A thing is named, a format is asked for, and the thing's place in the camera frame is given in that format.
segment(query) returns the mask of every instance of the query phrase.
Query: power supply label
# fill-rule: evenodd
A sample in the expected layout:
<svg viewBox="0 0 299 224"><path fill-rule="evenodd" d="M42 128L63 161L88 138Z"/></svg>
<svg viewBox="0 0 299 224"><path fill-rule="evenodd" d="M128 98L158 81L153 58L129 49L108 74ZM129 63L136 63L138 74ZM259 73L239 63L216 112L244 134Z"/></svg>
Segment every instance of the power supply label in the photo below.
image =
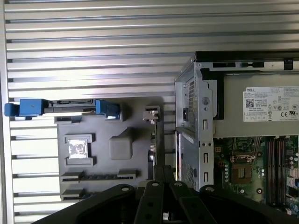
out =
<svg viewBox="0 0 299 224"><path fill-rule="evenodd" d="M299 86L247 87L244 122L299 120Z"/></svg>

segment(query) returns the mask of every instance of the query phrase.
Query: perforated metal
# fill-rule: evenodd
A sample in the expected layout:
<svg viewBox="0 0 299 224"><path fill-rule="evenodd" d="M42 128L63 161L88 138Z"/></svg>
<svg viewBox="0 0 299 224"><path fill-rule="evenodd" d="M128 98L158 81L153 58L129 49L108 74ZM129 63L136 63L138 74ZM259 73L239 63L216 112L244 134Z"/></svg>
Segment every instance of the perforated metal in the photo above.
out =
<svg viewBox="0 0 299 224"><path fill-rule="evenodd" d="M188 90L189 90L189 110L188 110L189 124L190 124L190 128L195 129L196 117L197 117L197 96L196 96L195 80L189 82Z"/></svg>
<svg viewBox="0 0 299 224"><path fill-rule="evenodd" d="M193 169L186 160L183 160L182 171L183 171L183 180L186 183L190 184L194 189L196 189L196 182L193 178Z"/></svg>

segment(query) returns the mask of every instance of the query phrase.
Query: gray plastic panel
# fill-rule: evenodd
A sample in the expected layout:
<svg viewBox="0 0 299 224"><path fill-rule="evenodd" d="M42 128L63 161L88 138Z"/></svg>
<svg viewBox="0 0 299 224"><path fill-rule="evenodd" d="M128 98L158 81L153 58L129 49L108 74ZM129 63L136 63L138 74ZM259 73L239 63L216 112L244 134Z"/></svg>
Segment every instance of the gray plastic panel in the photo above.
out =
<svg viewBox="0 0 299 224"><path fill-rule="evenodd" d="M157 105L163 108L163 99L156 98L122 98L114 99L113 102L123 103L126 110L123 113L125 121L110 121L102 116L83 116L81 122L76 125L58 125L58 155L59 173L63 175L68 172L84 172L86 175L110 175L107 179L84 179L79 181L60 182L60 194L67 189L84 189L87 192L99 192L106 190L116 184L128 183L137 186L138 182L148 178L148 150L150 149L150 134L154 126L142 120L143 111L148 105ZM128 127L132 127L132 158L128 160L111 160L109 152L109 139L118 136ZM94 141L89 144L90 157L96 158L96 164L92 167L72 168L66 167L65 158L68 157L68 144L65 137L69 135L93 134ZM126 174L134 170L130 178Z"/></svg>

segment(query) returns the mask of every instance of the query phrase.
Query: motherboard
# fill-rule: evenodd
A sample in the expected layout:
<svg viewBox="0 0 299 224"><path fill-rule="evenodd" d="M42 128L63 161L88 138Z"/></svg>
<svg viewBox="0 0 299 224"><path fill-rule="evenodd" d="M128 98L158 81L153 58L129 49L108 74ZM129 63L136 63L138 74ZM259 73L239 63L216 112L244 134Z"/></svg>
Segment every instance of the motherboard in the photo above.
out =
<svg viewBox="0 0 299 224"><path fill-rule="evenodd" d="M298 136L214 139L215 184L299 218Z"/></svg>

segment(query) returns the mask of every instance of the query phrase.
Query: striped metal surface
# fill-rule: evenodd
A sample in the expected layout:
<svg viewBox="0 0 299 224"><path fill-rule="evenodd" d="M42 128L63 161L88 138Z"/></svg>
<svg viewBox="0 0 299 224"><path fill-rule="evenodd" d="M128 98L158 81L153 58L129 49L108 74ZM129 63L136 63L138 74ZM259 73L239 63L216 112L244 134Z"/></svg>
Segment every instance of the striped metal surface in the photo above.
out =
<svg viewBox="0 0 299 224"><path fill-rule="evenodd" d="M225 2L1 0L2 102L161 96L173 149L173 80L192 52L299 48L299 1ZM53 118L4 117L3 126L7 223L69 206Z"/></svg>

